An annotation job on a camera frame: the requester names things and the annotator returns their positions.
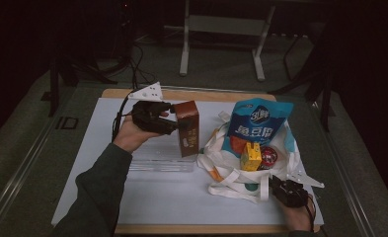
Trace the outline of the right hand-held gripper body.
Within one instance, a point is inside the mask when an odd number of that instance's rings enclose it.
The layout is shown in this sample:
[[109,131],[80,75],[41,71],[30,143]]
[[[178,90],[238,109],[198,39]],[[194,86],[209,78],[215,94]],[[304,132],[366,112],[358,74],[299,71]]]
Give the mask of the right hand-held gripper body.
[[324,188],[322,182],[308,176],[303,171],[294,171],[286,175],[285,183],[281,184],[281,192],[276,198],[287,207],[301,207],[307,204],[308,192],[304,186]]

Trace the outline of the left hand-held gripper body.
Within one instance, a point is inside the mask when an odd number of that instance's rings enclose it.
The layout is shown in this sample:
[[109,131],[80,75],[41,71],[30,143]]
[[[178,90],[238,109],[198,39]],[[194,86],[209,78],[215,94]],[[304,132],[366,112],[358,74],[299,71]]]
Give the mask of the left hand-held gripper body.
[[145,131],[162,133],[162,124],[166,121],[161,118],[164,112],[158,111],[160,103],[163,101],[163,94],[159,82],[136,89],[128,95],[130,100],[136,100],[132,107],[131,116],[133,123]]

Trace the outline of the brown drink carton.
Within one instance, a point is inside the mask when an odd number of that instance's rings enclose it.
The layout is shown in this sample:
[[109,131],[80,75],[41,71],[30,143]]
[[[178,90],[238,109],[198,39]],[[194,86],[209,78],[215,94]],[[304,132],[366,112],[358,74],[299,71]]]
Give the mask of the brown drink carton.
[[199,112],[195,101],[174,105],[178,123],[179,143],[183,158],[196,155],[199,141]]

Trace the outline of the red round can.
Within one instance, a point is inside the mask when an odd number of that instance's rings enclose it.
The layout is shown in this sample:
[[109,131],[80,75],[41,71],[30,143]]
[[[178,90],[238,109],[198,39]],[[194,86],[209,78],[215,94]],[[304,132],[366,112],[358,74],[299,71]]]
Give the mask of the red round can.
[[259,166],[260,170],[267,170],[272,168],[278,158],[276,151],[269,146],[261,147],[261,156],[262,162]]

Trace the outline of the clear plastic container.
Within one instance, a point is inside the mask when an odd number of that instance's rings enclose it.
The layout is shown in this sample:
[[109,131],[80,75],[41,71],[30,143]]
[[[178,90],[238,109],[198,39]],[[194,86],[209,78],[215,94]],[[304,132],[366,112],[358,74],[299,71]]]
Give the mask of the clear plastic container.
[[199,151],[198,144],[180,141],[175,131],[171,135],[150,138],[133,152],[131,171],[191,172]]

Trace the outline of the yellow drink carton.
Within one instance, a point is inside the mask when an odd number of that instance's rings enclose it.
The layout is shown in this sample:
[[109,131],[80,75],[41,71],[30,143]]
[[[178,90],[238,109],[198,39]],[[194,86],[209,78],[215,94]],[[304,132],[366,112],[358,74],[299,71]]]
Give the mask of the yellow drink carton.
[[257,171],[262,162],[262,153],[258,142],[247,142],[241,155],[240,166],[243,171]]

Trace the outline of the white printed tote bag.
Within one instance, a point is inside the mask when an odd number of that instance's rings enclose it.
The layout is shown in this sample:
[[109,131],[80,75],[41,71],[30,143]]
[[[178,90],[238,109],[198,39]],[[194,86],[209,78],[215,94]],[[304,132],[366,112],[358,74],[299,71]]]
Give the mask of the white printed tote bag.
[[227,198],[242,198],[254,203],[267,201],[270,195],[269,180],[277,177],[286,180],[301,162],[298,146],[286,121],[274,137],[270,146],[279,155],[274,166],[268,170],[247,172],[240,169],[240,159],[223,150],[223,138],[228,131],[230,115],[221,112],[217,128],[197,155],[197,164],[206,170],[214,182],[208,186],[212,195]]

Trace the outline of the blue snack bag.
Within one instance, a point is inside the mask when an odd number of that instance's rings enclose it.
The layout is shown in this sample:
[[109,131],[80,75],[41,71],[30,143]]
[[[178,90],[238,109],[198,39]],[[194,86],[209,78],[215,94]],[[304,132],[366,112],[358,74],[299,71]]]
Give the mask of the blue snack bag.
[[247,141],[268,145],[293,110],[292,103],[274,102],[262,98],[235,104],[224,136],[222,149],[240,157]]

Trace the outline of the person's right hand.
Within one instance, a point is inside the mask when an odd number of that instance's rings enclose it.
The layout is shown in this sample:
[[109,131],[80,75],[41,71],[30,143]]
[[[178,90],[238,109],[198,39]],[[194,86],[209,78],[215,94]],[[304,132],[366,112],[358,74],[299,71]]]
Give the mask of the person's right hand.
[[286,226],[290,231],[313,231],[316,210],[311,195],[308,196],[305,206],[287,207],[282,203],[280,207],[283,211]]

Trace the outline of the person's left hand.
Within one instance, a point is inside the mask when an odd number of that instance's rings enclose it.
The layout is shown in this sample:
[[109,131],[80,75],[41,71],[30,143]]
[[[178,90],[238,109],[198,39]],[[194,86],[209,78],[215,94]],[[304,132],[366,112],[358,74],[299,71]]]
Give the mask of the person's left hand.
[[113,144],[128,153],[132,153],[148,139],[158,136],[161,136],[161,133],[142,130],[133,123],[132,116],[126,116]]

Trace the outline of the white table mat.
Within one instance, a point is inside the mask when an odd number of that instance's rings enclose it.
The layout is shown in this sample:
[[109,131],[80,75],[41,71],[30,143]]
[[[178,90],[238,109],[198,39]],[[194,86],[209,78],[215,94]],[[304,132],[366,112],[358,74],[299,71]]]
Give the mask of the white table mat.
[[[51,224],[55,226],[68,212],[77,197],[76,177],[90,169],[111,141],[109,129],[120,99],[98,100],[86,134],[76,156]],[[235,103],[196,102],[199,111],[199,148],[204,147],[214,128],[223,124],[219,112],[231,112]],[[281,153],[280,161],[267,171],[286,165],[286,161],[297,160],[288,167],[293,172],[306,176],[300,161],[299,149],[293,138],[288,121],[277,133],[271,145]],[[246,229],[263,228],[255,232],[276,232],[265,230],[284,228],[285,221],[279,204],[271,194],[267,199],[254,203],[243,198],[213,195],[211,175],[200,168],[194,156],[189,160],[180,158],[178,135],[164,135],[147,141],[133,153],[133,160],[124,183],[123,198],[119,208],[118,229],[147,228],[148,226],[195,226],[214,228],[227,232],[229,226]],[[159,161],[167,161],[171,168],[159,168]]]

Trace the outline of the black tripod stand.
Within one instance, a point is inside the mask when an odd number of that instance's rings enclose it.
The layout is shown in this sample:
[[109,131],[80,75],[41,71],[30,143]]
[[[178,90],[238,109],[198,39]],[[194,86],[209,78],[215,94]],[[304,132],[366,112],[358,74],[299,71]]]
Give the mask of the black tripod stand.
[[98,69],[89,66],[70,55],[60,54],[54,57],[49,64],[49,85],[50,91],[47,94],[47,98],[50,102],[49,116],[53,117],[59,108],[59,79],[61,76],[66,83],[71,86],[76,86],[79,79],[74,74],[75,69],[80,69],[89,76],[104,84],[115,84],[116,81],[110,80],[105,77]]

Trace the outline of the white metal stand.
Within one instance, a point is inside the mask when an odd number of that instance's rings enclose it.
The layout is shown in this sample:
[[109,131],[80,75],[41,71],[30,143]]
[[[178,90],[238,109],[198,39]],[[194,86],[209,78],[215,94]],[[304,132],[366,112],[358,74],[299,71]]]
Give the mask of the white metal stand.
[[255,36],[260,37],[258,45],[252,49],[256,76],[258,81],[265,81],[266,76],[261,55],[269,35],[269,29],[272,24],[272,17],[275,9],[275,5],[270,5],[264,20],[192,15],[190,12],[190,0],[185,0],[184,41],[179,74],[181,76],[188,75],[190,32]]

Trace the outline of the metal floor rail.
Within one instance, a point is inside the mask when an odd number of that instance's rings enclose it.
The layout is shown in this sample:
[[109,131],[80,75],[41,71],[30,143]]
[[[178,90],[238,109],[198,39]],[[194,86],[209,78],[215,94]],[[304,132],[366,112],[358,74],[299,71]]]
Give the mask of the metal floor rail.
[[361,237],[375,237],[373,229],[367,220],[365,211],[359,201],[359,198],[355,192],[355,189],[350,181],[349,175],[346,171],[346,166],[337,150],[337,146],[329,132],[321,126],[322,134],[328,143],[330,152],[333,156],[334,170],[339,179],[339,183],[344,192],[345,199],[347,200],[349,210],[355,220]]
[[2,194],[0,195],[0,223],[4,219],[11,204],[14,202],[17,194],[22,188],[32,166],[37,162],[39,155],[46,144],[48,136],[53,131],[54,125],[59,121],[59,118],[64,111],[64,107],[74,94],[74,91],[74,88],[67,88],[60,94],[59,104],[54,110],[54,113],[47,118],[47,122],[39,131],[37,138],[22,160],[20,166],[7,182]]

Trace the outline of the black metal frame stand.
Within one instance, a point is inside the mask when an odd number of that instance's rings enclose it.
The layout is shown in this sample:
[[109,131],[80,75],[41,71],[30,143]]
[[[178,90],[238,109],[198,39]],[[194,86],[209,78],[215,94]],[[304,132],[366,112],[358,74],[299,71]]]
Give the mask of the black metal frame stand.
[[[319,97],[322,97],[321,111],[320,111],[320,123],[326,131],[329,131],[329,111],[330,111],[330,98],[332,93],[333,75],[328,72],[327,63],[321,58],[321,55],[317,52],[318,39],[323,35],[323,31],[326,24],[322,22],[307,23],[298,37],[294,40],[287,52],[282,58],[286,75],[291,80],[291,83],[283,86],[279,89],[270,91],[271,95],[281,95],[291,91],[306,83],[309,84],[307,91],[304,94],[304,98],[307,102],[316,103]],[[288,65],[287,55],[291,52],[298,40],[304,35],[314,44],[309,56],[305,60],[301,69],[291,76]]]

